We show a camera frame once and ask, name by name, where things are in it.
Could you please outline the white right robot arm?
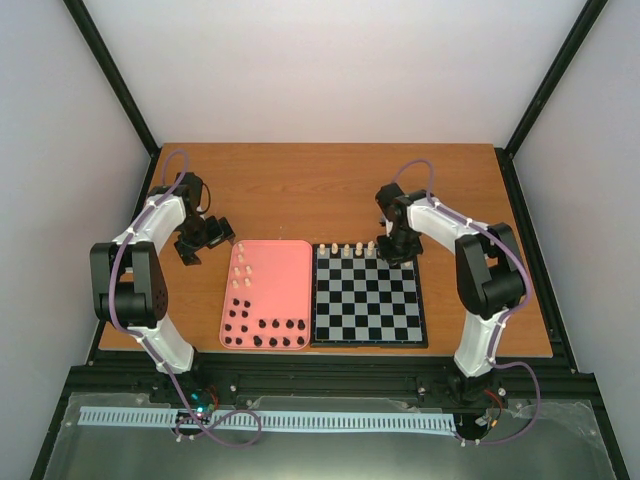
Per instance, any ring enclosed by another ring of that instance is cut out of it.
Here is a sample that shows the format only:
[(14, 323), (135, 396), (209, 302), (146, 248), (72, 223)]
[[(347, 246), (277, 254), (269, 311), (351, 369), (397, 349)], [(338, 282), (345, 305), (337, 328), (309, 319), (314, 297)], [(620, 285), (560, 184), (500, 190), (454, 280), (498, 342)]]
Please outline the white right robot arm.
[(421, 255), (422, 236), (454, 256), (465, 321), (453, 357), (455, 370), (447, 375), (447, 393), (455, 403), (469, 404), (489, 386), (506, 322), (531, 293), (514, 232), (505, 223), (488, 225), (466, 217), (425, 190), (406, 194), (395, 183), (381, 187), (375, 200), (386, 228), (376, 242), (388, 264)]

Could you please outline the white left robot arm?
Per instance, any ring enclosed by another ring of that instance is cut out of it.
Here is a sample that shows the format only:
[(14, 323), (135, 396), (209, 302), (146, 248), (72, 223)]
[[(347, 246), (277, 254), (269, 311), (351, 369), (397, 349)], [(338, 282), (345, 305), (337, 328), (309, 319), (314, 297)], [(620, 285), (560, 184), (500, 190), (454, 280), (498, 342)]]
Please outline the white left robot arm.
[(96, 243), (89, 254), (96, 316), (131, 336), (162, 373), (173, 372), (172, 388), (186, 402), (201, 400), (208, 378), (193, 368), (196, 349), (177, 331), (168, 314), (169, 293), (159, 254), (173, 233), (174, 247), (186, 266), (201, 263), (197, 253), (235, 234), (226, 218), (198, 210), (203, 180), (192, 172), (172, 185), (149, 192), (143, 210), (110, 242)]

